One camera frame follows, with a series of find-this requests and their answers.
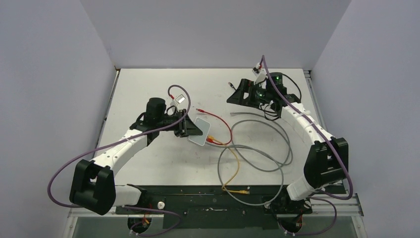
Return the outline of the white network switch box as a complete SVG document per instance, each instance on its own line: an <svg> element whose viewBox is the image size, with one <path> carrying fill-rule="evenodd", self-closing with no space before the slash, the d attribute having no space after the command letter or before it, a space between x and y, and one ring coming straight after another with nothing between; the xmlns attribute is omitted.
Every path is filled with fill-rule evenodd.
<svg viewBox="0 0 420 238"><path fill-rule="evenodd" d="M204 146L210 132L211 124L201 117L196 117L194 120L194 125L199 129L199 132L188 136L187 139L193 144Z"/></svg>

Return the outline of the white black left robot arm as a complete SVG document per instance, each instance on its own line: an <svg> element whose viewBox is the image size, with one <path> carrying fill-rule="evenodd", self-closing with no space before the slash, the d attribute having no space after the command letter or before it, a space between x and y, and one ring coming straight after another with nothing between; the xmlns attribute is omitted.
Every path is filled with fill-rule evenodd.
<svg viewBox="0 0 420 238"><path fill-rule="evenodd" d="M137 214L148 206L142 188L116 185L115 175L138 152L149 146L160 131L172 131L176 137L202 136L203 131L189 118L186 109L166 110L165 100L150 98L146 111L129 127L118 145L76 164L69 200L99 215L112 207L125 206Z"/></svg>

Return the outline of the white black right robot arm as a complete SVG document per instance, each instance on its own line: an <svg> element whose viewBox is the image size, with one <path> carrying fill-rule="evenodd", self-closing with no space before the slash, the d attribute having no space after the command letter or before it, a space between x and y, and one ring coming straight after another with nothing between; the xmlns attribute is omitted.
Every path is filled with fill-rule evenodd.
<svg viewBox="0 0 420 238"><path fill-rule="evenodd" d="M300 200L350 177L349 146L344 138L336 138L316 122L304 108L300 95L288 93L283 84L285 77L281 72L270 75L261 72L255 81L243 78L226 101L255 109L269 106L309 147L302 176L288 185L287 194L280 198L281 208L293 212L300 206Z"/></svg>

